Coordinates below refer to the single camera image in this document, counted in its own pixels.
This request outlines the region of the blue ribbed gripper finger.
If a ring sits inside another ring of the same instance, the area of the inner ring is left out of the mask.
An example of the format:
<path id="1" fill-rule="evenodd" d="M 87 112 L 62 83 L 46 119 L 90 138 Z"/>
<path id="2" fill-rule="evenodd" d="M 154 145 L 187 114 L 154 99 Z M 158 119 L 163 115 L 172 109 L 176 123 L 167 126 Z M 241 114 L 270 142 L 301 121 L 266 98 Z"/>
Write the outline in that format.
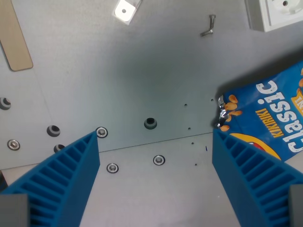
<path id="1" fill-rule="evenodd" d="M 2 194 L 28 196 L 31 227 L 78 227 L 99 166 L 92 132 L 36 165 Z"/>
<path id="2" fill-rule="evenodd" d="M 226 132 L 213 131 L 212 164 L 242 227 L 288 227 L 288 192 L 303 174 Z"/>

